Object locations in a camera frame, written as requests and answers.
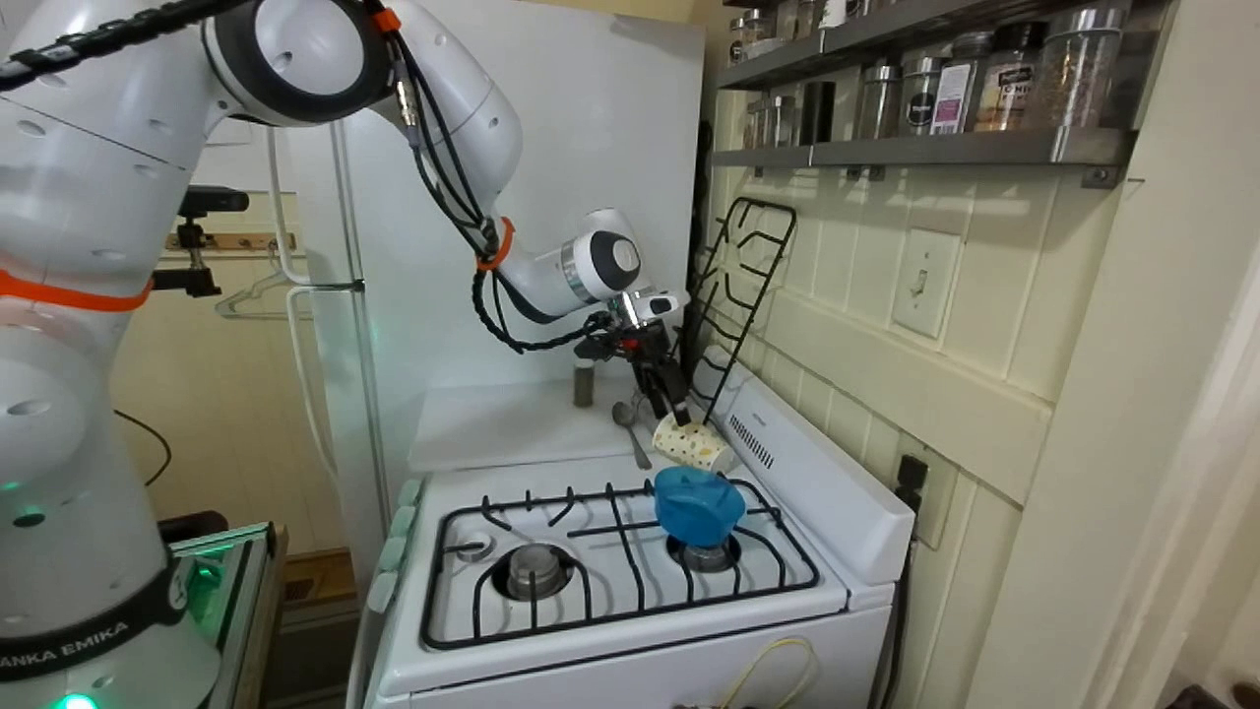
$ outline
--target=wall outlet cover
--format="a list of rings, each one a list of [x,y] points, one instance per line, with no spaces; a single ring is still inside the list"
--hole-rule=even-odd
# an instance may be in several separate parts
[[[916,332],[927,337],[940,337],[945,332],[945,303],[953,292],[953,261],[958,236],[920,231],[907,236],[894,323]]]

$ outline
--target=black cable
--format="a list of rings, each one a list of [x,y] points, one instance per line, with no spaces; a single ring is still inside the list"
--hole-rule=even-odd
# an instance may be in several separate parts
[[[465,245],[477,250],[477,261],[491,261],[499,250],[499,236],[495,236],[491,222],[483,215],[483,210],[477,203],[472,179],[465,174],[461,149],[451,134],[451,122],[439,105],[439,93],[435,93],[424,72],[419,67],[419,57],[411,56],[411,47],[402,38],[390,47],[395,47],[395,57],[402,61],[397,78],[414,84],[419,101],[420,101],[419,105],[420,124],[414,130],[414,136],[420,143],[420,147],[414,147],[419,174],[420,174],[435,203],[465,236]],[[554,345],[579,344],[579,337],[595,333],[598,325],[607,325],[607,320],[587,320],[579,332],[567,332],[559,337],[524,344],[510,332],[503,296],[499,296],[503,275],[491,270],[491,285],[489,285],[491,309],[483,303],[483,278],[489,278],[483,270],[472,275],[472,309],[483,323],[483,332],[491,332],[517,353],[554,350]]]
[[[134,10],[132,19],[99,22],[91,30],[58,36],[48,47],[17,52],[8,61],[0,61],[0,89],[28,86],[41,74],[58,74],[66,67],[80,67],[84,57],[113,56],[122,47],[175,36],[235,5],[247,5],[247,0],[179,0],[179,5]]]
[[[920,488],[927,488],[928,464],[916,458],[902,458],[898,464],[898,501],[916,514],[920,506]],[[892,639],[882,647],[882,684],[873,684],[871,703],[873,709],[892,709],[898,697],[898,680],[902,680],[902,652],[907,652],[907,631],[909,631],[909,552],[907,552],[907,568],[902,568],[902,581],[894,592],[894,617],[892,617]]]
[[[126,413],[126,411],[113,411],[113,418],[132,422],[134,430],[151,432],[158,445],[160,445],[160,464],[151,472],[146,488],[155,488],[170,464],[175,464],[175,449],[170,439],[160,436],[160,430],[146,426],[143,418]]]

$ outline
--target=spice jar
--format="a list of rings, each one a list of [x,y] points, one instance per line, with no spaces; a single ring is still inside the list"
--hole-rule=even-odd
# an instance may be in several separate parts
[[[747,27],[745,27],[745,36],[747,36],[745,57],[779,47],[779,38],[775,38],[775,19],[772,19],[768,10],[747,9],[747,10],[745,10],[745,22],[747,22]]]
[[[727,47],[727,57],[733,61],[741,61],[745,56],[747,56],[747,14],[741,10],[737,19],[733,19],[733,47]]]
[[[1035,74],[1027,124],[1098,124],[1121,42],[1126,9],[1094,5],[1056,14]]]
[[[801,147],[832,143],[834,84],[802,84],[801,89]]]
[[[759,149],[763,147],[763,98],[747,93],[745,101],[745,149]]]
[[[873,0],[850,0],[846,14],[871,14]]]
[[[859,101],[861,101],[861,67],[834,72],[832,84],[834,84],[832,143],[855,143]]]
[[[861,93],[859,93],[859,143],[892,136],[898,124],[898,61],[878,57],[861,72]]]
[[[768,101],[768,147],[797,147],[801,136],[801,109],[789,89],[772,93]]]
[[[779,0],[775,9],[775,27],[779,27],[779,38],[792,42],[792,38],[802,38],[814,30],[814,0]]]
[[[928,134],[937,105],[937,56],[916,56],[907,61],[902,78],[902,134]]]
[[[970,30],[948,42],[948,57],[937,78],[937,105],[928,134],[965,134],[978,101],[982,61],[989,52],[989,30]]]
[[[1049,22],[1021,19],[994,30],[978,89],[978,134],[1016,130],[1031,105],[1031,84]]]

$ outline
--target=gas stove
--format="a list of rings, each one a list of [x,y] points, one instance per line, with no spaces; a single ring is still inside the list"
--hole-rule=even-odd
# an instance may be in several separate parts
[[[725,544],[685,548],[655,513],[671,459],[640,468],[607,404],[577,413],[563,387],[435,395],[419,449],[439,468],[397,479],[353,661],[364,703],[861,703],[909,513],[747,379],[722,404],[747,513]],[[531,436],[524,459],[447,436],[491,411],[545,411],[559,422],[531,418],[531,432],[563,445]]]
[[[714,548],[657,527],[649,479],[456,506],[439,531],[420,640],[456,650],[819,587],[783,513],[754,479],[737,492],[747,514]]]

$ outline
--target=shelf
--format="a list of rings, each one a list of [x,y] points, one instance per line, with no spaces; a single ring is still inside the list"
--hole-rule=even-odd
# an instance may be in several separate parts
[[[1078,5],[1083,0],[902,0],[871,14],[859,14],[844,27],[819,30],[810,38],[797,38],[789,47],[733,61],[722,74],[722,86],[763,89],[783,78],[808,78],[844,61],[861,61],[871,56],[953,38],[962,30],[995,27],[1021,14],[1053,14]]]
[[[714,165],[755,170],[882,170],[882,165],[1073,165],[1086,185],[1115,185],[1134,130],[935,134],[886,143],[823,143],[783,149],[722,149]]]

